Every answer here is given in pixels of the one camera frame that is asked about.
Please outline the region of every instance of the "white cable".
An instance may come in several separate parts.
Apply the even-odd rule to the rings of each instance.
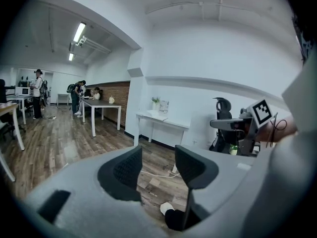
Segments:
[[[152,175],[152,176],[155,176],[155,177],[165,177],[165,176],[157,176],[157,175],[153,175],[153,174],[150,174],[150,173],[148,173],[148,172],[144,172],[144,171],[141,171],[141,172],[143,172],[143,173],[146,173],[146,174],[149,174],[149,175]],[[174,175],[173,177],[165,177],[165,178],[174,178],[174,177],[176,177],[176,176],[178,176],[179,174],[176,174],[176,175]]]

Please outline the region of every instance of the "ceiling light fixture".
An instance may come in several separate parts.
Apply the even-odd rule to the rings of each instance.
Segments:
[[[81,34],[82,34],[82,32],[83,32],[85,26],[86,26],[86,24],[83,23],[83,22],[81,22],[81,23],[79,24],[79,26],[78,26],[78,28],[77,28],[77,32],[76,32],[75,37],[74,37],[74,42],[78,42],[78,40],[79,40],[79,38],[80,38],[80,36],[81,36]]]

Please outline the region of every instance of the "person wearing hat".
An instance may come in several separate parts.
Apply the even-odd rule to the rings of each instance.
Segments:
[[[41,102],[40,88],[41,88],[42,83],[43,83],[43,79],[41,77],[42,74],[43,74],[43,72],[40,69],[36,70],[35,84],[30,86],[31,89],[33,89],[33,110],[34,110],[33,119],[34,120],[42,117],[41,104],[40,104],[40,102]]]

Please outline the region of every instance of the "cable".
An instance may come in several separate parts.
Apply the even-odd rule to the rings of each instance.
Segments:
[[[55,120],[56,116],[51,116],[51,117],[43,117],[45,120]]]
[[[157,175],[153,175],[153,174],[150,174],[150,173],[145,172],[145,171],[141,171],[141,172],[146,173],[146,174],[149,174],[149,175],[152,175],[152,176],[155,176],[155,177],[164,177],[164,178],[174,178],[174,177],[176,177],[176,176],[178,176],[178,175],[179,175],[179,174],[176,174],[176,175],[174,175],[173,177],[165,177],[165,176],[157,176]]]
[[[273,124],[273,129],[272,129],[272,131],[270,132],[270,134],[269,134],[269,136],[268,136],[268,139],[267,139],[267,141],[266,141],[266,146],[265,146],[265,148],[267,148],[268,143],[269,143],[270,141],[272,141],[272,139],[273,139],[274,127],[275,127],[275,123],[276,123],[277,114],[278,114],[278,113],[276,113],[276,115],[275,115],[274,124]]]
[[[283,128],[283,129],[279,129],[279,128],[277,128],[278,127],[278,125],[279,125],[279,123],[281,122],[281,121],[284,121],[285,122],[285,127]],[[277,125],[275,126],[275,129],[277,129],[277,130],[284,130],[286,127],[287,127],[287,121],[285,120],[285,119],[283,119],[283,120],[281,120],[281,121],[279,121],[278,123],[277,123]]]

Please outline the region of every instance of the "desk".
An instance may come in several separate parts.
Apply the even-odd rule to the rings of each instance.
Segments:
[[[148,121],[152,122],[152,131],[151,131],[151,134],[149,136],[150,143],[152,142],[154,123],[158,123],[158,124],[162,124],[162,125],[167,126],[167,127],[181,130],[182,131],[182,138],[180,140],[180,144],[181,145],[184,144],[184,133],[186,131],[188,131],[188,129],[190,127],[190,122],[186,123],[186,122],[182,122],[182,121],[178,121],[176,119],[170,119],[170,118],[167,118],[166,120],[161,121],[161,120],[157,120],[154,118],[146,117],[145,112],[138,112],[138,113],[136,113],[136,116],[137,116],[137,129],[136,129],[135,134],[134,134],[134,146],[137,146],[139,144],[140,119],[144,119],[144,120],[148,120]],[[176,171],[177,171],[177,168],[176,168],[176,165],[174,165],[172,173],[176,173]]]
[[[91,97],[91,96],[79,96],[79,106],[83,100],[89,100],[89,98],[93,98],[93,97]]]
[[[13,111],[13,122],[14,122],[14,128],[15,128],[15,132],[16,132],[16,137],[18,138],[19,141],[19,145],[21,150],[23,151],[25,149],[22,138],[21,138],[21,134],[20,134],[20,130],[19,130],[19,124],[18,124],[18,119],[16,117],[16,109],[18,107],[18,104],[13,104],[10,105],[8,107],[5,108],[0,108],[0,117],[3,116],[6,113],[9,113],[11,111]],[[9,178],[11,179],[11,181],[15,181],[15,177],[13,175],[13,173],[11,172],[11,170],[9,169],[9,166],[7,165],[2,152],[0,150],[0,162],[5,170],[5,172],[7,173],[7,175],[9,176]]]
[[[108,101],[102,100],[82,100],[83,105],[83,122],[85,122],[85,104],[91,107],[91,127],[93,131],[93,137],[96,136],[95,131],[95,108],[101,108],[101,120],[104,119],[104,108],[115,108],[118,109],[118,119],[117,119],[117,130],[120,130],[120,119],[121,119],[121,105],[110,104]]]
[[[6,97],[7,101],[22,101],[22,115],[23,115],[23,124],[26,125],[26,120],[25,120],[25,107],[24,107],[24,100],[32,99],[33,95],[20,95],[20,96],[15,96],[15,95],[9,95]]]
[[[69,94],[67,93],[58,93],[57,94],[57,101],[56,101],[56,103],[57,103],[57,106],[58,106],[58,98],[59,98],[59,96],[61,96],[61,97],[67,97],[67,105],[69,104]]]

